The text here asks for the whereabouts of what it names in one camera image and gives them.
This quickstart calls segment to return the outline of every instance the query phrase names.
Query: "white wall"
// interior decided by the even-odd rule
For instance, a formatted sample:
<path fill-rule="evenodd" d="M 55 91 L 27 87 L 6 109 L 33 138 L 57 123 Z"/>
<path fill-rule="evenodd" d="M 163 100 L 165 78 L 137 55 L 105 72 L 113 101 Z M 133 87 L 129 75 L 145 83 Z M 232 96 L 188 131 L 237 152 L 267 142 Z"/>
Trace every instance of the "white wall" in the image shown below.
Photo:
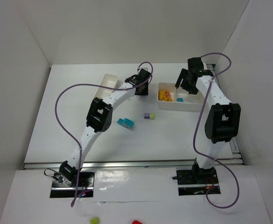
<path fill-rule="evenodd" d="M 219 82 L 242 107 L 237 141 L 273 222 L 273 0 L 250 1 L 224 53 L 232 67 Z M 216 70 L 226 64 L 220 58 Z"/>
<path fill-rule="evenodd" d="M 19 2 L 48 61 L 72 64 L 185 62 L 222 52 L 248 0 Z"/>
<path fill-rule="evenodd" d="M 11 0 L 0 0 L 0 217 L 33 130 L 49 65 Z"/>

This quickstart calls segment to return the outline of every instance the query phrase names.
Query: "blue block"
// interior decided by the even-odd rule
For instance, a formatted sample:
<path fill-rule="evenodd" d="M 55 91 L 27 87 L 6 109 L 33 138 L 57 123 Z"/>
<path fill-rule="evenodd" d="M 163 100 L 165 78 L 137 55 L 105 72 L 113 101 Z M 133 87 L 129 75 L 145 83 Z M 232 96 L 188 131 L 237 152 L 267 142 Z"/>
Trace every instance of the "blue block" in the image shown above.
<path fill-rule="evenodd" d="M 128 129 L 131 129 L 135 124 L 132 120 L 129 120 L 127 118 L 124 118 L 124 120 L 120 118 L 117 123 Z"/>

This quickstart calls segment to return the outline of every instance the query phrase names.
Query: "storage box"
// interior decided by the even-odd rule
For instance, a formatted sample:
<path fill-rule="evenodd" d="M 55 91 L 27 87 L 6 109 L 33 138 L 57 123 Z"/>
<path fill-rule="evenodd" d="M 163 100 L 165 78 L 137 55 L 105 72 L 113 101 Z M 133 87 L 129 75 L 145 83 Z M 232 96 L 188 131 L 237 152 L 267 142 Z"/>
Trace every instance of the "storage box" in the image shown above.
<path fill-rule="evenodd" d="M 105 74 L 100 85 L 115 88 L 117 85 L 117 81 L 118 81 L 118 76 Z M 110 95 L 112 92 L 113 92 L 113 90 L 108 90 L 108 89 L 104 89 L 104 88 L 99 87 L 94 95 L 94 98 L 98 97 L 98 98 L 102 99 L 102 98 Z"/>
<path fill-rule="evenodd" d="M 158 108 L 162 110 L 174 110 L 174 111 L 200 111 L 204 101 L 203 95 L 198 92 L 197 95 L 188 94 L 188 92 L 181 87 L 175 88 L 174 83 L 159 83 L 158 92 L 166 91 L 170 92 L 170 96 L 173 99 L 172 102 L 160 101 L 157 96 Z M 178 102 L 177 98 L 182 98 L 183 102 Z"/>

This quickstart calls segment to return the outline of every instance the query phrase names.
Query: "white floor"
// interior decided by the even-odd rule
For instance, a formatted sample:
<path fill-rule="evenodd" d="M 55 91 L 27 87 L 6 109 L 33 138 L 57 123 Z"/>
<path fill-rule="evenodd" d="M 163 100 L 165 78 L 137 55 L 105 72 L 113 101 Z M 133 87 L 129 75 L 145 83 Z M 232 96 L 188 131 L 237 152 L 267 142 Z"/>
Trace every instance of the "white floor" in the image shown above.
<path fill-rule="evenodd" d="M 25 162 L 63 162 L 75 148 L 75 142 L 59 127 L 54 116 L 54 104 L 62 90 L 77 83 L 100 84 L 106 73 L 118 75 L 120 86 L 125 78 L 136 74 L 137 66 L 138 64 L 53 65 Z M 194 159 L 196 153 L 192 139 L 199 113 L 157 108 L 158 83 L 175 83 L 182 68 L 187 68 L 187 64 L 154 64 L 149 96 L 135 96 L 114 111 L 113 124 L 97 139 L 85 161 Z M 59 102 L 58 114 L 62 123 L 79 139 L 96 90 L 96 87 L 77 87 L 68 91 Z M 144 119 L 145 112 L 154 112 L 155 120 Z M 127 130 L 119 126 L 116 123 L 119 118 L 134 121 L 134 128 Z M 204 123 L 197 140 L 197 148 L 201 151 L 210 143 L 205 137 Z M 220 158 L 233 158 L 228 143 Z"/>
<path fill-rule="evenodd" d="M 240 185 L 235 206 L 212 207 L 203 195 L 178 196 L 174 168 L 97 171 L 94 198 L 84 198 L 70 207 L 71 199 L 50 199 L 52 179 L 42 170 L 17 171 L 0 224 L 89 223 L 100 224 L 269 224 L 254 172 L 250 166 L 230 166 Z M 217 168 L 220 195 L 210 199 L 228 205 L 236 197 L 236 184 L 223 167 Z"/>

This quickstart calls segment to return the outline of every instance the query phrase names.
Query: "purple block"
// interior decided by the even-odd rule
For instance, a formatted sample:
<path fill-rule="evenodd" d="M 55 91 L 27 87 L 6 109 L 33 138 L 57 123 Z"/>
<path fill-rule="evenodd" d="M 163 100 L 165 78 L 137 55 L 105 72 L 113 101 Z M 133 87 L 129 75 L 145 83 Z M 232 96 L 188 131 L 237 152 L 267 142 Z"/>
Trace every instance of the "purple block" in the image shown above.
<path fill-rule="evenodd" d="M 145 119 L 150 119 L 150 113 L 145 113 Z"/>

